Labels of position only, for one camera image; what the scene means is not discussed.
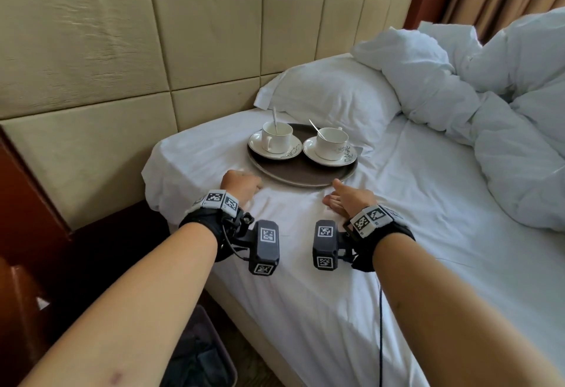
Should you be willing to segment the white patterned saucer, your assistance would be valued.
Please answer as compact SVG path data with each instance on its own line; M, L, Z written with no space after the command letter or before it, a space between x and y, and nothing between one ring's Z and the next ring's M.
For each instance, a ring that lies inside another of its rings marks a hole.
M256 132L252 134L247 141L247 145L248 148L251 149L252 153L257 154L262 158L276 161L290 160L294 157L297 157L298 155L300 155L303 148L302 142L296 136L291 135L289 149L282 154L273 154L263 148L262 132Z
M323 167L345 167L351 165L357 161L357 151L355 148L347 143L338 160L326 160L317 155L315 152L316 137L311 137L305 140L302 144L302 151L314 163L321 165Z

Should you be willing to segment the white crumpled duvet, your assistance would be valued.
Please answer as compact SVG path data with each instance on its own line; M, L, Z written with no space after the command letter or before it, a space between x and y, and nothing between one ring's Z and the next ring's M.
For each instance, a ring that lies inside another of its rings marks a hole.
M382 72L408 119L473 147L512 219L565 232L565 6L523 16L484 45L474 26L423 21L351 54Z

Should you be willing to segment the person's right hand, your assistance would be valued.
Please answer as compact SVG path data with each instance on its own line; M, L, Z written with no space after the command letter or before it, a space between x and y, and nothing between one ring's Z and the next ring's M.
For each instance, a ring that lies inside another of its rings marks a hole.
M351 219L363 209L378 204L378 199L371 190L357 189L342 183L339 179L332 182L334 191L328 195L339 195L343 211L334 211L338 215Z

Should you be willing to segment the bed with white sheet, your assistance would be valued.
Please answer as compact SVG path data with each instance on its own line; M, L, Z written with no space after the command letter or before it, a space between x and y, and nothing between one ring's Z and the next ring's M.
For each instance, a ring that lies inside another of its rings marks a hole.
M142 170L145 197L171 231L226 170L252 170L248 138L270 118L260 109L236 113L155 145ZM508 217L470 147L398 116L347 183L384 199L422 247L565 376L565 234ZM377 277L343 262L333 272L313 264L316 222L343 222L321 203L328 192L265 178L249 211L278 224L279 266L272 276L254 276L231 256L214 265L207 288L284 385L378 386Z

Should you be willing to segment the beige padded headboard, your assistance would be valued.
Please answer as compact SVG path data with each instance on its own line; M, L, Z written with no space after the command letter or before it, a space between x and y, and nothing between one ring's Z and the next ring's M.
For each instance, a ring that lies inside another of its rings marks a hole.
M399 28L411 1L0 0L0 128L78 229L145 198L161 139Z

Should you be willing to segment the person's right forearm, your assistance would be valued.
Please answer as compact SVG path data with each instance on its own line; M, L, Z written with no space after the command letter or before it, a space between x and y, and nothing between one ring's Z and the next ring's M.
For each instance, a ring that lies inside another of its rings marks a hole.
M565 387L524 335L410 237L388 235L372 262L430 387Z

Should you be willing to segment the person's left hand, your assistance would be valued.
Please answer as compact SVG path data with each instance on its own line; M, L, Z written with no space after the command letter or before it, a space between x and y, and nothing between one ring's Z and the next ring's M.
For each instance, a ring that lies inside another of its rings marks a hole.
M235 197L243 208L246 208L252 200L247 199L247 176L256 175L242 170L230 169L223 175L220 184L220 189Z

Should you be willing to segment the reddish wooden nightstand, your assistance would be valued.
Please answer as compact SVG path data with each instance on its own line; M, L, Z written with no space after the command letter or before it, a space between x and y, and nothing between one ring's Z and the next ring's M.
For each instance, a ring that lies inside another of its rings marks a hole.
M69 243L0 126L0 387L16 387L54 342L53 294Z

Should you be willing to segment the white teacup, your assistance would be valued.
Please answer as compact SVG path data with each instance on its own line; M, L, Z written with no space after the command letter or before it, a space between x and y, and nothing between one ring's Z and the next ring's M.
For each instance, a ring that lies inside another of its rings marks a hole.
M349 135L341 127L322 127L316 136L314 152L320 158L337 161L343 157Z
M285 154L292 145L293 127L285 122L266 122L261 131L261 147L270 154Z

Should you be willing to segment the round brown tray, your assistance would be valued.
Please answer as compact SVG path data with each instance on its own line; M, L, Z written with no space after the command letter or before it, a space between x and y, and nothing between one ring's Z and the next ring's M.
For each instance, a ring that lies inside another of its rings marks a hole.
M296 136L303 144L305 140L315 137L315 129L310 125L291 124ZM357 158L363 151L354 147ZM268 160L251 152L247 148L251 163L265 175L281 183L304 188L323 188L331 185L335 178L344 181L353 175L357 169L358 160L348 166L331 168L323 167L311 161L301 152L300 155L290 160Z

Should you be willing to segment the person's left forearm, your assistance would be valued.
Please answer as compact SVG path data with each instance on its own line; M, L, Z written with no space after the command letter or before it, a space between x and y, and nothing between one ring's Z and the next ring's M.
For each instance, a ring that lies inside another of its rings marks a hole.
M19 387L158 387L217 253L188 223L123 274Z

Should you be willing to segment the white pillow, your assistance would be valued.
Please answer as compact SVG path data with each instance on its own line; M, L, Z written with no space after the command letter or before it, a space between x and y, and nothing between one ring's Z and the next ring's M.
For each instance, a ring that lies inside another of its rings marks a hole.
M287 69L259 89L254 106L275 108L301 124L311 119L319 128L342 127L363 157L372 156L401 111L385 76L350 54Z

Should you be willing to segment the dark bag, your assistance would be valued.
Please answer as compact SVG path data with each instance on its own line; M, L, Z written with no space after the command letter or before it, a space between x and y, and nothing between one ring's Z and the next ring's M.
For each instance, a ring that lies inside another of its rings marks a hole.
M237 370L202 305L196 305L159 387L235 387Z

